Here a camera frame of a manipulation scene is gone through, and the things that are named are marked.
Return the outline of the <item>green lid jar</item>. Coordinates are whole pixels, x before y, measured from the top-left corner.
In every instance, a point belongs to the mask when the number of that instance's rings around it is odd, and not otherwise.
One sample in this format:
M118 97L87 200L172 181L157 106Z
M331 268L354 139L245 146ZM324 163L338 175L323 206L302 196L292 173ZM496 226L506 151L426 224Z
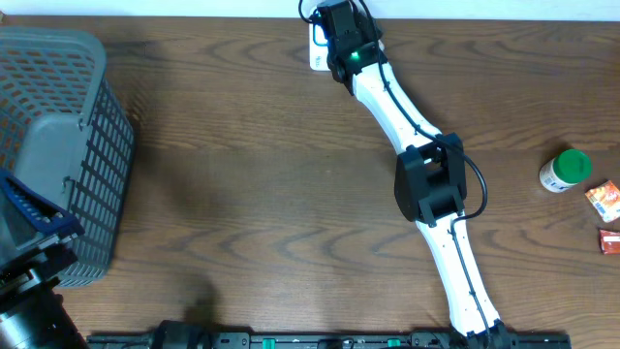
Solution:
M546 190L562 193L587 179L592 169L588 155L577 149L568 149L541 167L539 180Z

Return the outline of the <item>orange snack packet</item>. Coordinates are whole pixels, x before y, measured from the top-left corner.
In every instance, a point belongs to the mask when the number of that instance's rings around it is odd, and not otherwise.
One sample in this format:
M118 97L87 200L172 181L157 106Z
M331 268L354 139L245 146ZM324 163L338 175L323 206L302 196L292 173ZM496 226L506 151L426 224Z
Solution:
M611 180L588 190L585 196L605 223L619 218L620 193Z

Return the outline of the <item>red chocolate bar wrapper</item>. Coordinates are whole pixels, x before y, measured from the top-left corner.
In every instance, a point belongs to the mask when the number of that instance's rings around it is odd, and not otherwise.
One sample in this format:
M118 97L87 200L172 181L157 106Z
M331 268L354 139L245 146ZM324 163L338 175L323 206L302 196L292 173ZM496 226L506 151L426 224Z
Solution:
M600 246L605 255L619 255L620 233L600 229Z

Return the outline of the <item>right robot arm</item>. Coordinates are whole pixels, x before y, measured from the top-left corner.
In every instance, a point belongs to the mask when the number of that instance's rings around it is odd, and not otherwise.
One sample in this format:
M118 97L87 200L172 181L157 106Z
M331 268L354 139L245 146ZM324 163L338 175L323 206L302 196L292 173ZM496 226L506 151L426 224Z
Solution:
M428 122L400 86L364 2L323 1L309 21L324 33L333 78L372 113L394 148L394 197L430 248L448 300L451 347L511 348L467 234L467 221L488 202L481 170L462 140Z

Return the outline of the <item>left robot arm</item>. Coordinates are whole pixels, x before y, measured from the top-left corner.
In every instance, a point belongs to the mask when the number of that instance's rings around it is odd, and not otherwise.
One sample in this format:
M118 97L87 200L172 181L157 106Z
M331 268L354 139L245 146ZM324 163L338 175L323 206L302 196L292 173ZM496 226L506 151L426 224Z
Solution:
M59 272L78 257L70 242L84 234L78 219L1 172L1 346L87 346L53 292Z

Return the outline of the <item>white barcode scanner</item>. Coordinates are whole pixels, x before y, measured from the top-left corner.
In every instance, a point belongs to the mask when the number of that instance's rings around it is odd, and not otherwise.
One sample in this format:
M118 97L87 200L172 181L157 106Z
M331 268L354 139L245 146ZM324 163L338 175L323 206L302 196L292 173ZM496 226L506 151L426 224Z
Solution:
M309 33L309 65L312 70L328 72L327 66L327 39L322 27L318 24L308 25Z

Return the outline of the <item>grey plastic mesh basket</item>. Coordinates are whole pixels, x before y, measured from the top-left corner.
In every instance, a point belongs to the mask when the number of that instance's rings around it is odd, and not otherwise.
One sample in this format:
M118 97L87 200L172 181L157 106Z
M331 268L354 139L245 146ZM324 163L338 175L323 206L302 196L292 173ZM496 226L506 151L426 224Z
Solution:
M74 30L1 30L1 166L72 213L85 233L63 287L109 269L135 154L135 134L105 78L106 52Z

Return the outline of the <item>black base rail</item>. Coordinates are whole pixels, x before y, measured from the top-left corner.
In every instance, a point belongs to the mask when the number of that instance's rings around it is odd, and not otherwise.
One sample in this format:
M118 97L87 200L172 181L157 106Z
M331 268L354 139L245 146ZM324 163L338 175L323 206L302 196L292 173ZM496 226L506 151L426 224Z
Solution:
M86 338L90 348L128 349L571 349L563 333L515 333L501 323L489 334L455 330L398 333L244 333L164 321L149 333L99 333Z

